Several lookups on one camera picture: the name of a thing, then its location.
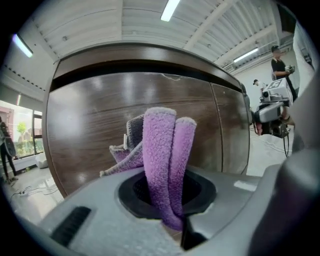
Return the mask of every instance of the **fluorescent light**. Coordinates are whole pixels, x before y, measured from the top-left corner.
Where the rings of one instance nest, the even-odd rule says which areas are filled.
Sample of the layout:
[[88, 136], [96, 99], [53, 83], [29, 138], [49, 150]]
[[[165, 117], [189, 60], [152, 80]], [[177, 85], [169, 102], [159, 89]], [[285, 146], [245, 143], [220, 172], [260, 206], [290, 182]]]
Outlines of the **fluorescent light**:
[[257, 51], [258, 51], [258, 48], [255, 48], [252, 51], [249, 51], [248, 53], [240, 56], [239, 58], [234, 59], [233, 62], [236, 63], [236, 62], [242, 60], [243, 58], [245, 58], [245, 57], [249, 56], [250, 54], [253, 54], [253, 53], [257, 52]]
[[172, 14], [174, 14], [175, 9], [177, 8], [180, 0], [169, 0], [166, 4], [164, 11], [161, 15], [161, 20], [168, 22], [171, 19]]
[[20, 50], [27, 55], [29, 58], [32, 56], [33, 52], [29, 49], [29, 47], [25, 44], [25, 42], [17, 35], [14, 34], [12, 37], [12, 41], [16, 46], [20, 48]]
[[19, 106], [21, 99], [21, 94], [18, 95], [18, 98], [16, 99], [16, 105]]

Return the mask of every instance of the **tree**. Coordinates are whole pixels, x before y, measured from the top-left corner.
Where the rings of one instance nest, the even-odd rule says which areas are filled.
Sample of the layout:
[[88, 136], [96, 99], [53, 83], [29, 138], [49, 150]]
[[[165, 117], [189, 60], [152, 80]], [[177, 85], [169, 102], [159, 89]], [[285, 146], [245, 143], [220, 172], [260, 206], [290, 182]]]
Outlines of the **tree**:
[[20, 122], [16, 128], [16, 130], [18, 131], [18, 133], [21, 134], [21, 138], [22, 138], [22, 141], [24, 141], [24, 134], [27, 130], [27, 125], [25, 122]]

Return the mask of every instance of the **white tag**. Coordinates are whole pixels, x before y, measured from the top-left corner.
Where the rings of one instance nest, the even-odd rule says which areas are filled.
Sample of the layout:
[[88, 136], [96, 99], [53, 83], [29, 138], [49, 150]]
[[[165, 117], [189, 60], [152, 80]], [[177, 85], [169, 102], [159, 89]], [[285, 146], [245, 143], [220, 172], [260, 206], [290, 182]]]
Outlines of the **white tag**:
[[254, 192], [257, 189], [257, 185], [245, 182], [245, 181], [241, 181], [241, 180], [237, 180], [234, 184], [233, 184], [236, 188], [242, 189], [242, 190], [247, 190], [247, 191], [251, 191]]
[[128, 149], [128, 136], [126, 134], [123, 135], [123, 148]]

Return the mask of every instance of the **floor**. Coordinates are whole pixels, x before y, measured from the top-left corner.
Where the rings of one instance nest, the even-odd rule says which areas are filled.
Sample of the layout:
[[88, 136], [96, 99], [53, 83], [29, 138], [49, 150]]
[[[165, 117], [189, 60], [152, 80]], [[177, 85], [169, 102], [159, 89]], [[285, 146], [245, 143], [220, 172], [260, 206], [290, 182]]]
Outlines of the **floor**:
[[[293, 141], [293, 129], [289, 135], [289, 154]], [[262, 176], [266, 167], [281, 164], [286, 159], [283, 140], [271, 135], [257, 136], [250, 129], [250, 155], [247, 175]], [[48, 168], [33, 168], [18, 176], [18, 181], [4, 191], [14, 212], [34, 224], [39, 222], [62, 200]]]

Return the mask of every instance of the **dark wood panel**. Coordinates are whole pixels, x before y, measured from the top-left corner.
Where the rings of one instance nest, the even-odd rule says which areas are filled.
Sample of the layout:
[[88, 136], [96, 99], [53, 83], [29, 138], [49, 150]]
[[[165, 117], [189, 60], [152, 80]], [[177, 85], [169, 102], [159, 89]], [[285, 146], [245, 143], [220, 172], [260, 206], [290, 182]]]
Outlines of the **dark wood panel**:
[[90, 65], [125, 60], [158, 61], [181, 65], [185, 68], [196, 69], [200, 73], [210, 74], [240, 88], [239, 82], [233, 76], [207, 59], [182, 49], [148, 43], [108, 44], [77, 52], [60, 61], [54, 78]]
[[116, 162], [110, 145], [123, 143], [126, 122], [161, 106], [197, 122], [189, 164], [221, 171], [221, 132], [208, 82], [160, 73], [117, 73], [81, 80], [50, 93], [47, 139], [66, 194]]
[[222, 130], [222, 171], [241, 174], [249, 160], [250, 133], [243, 94], [211, 84]]

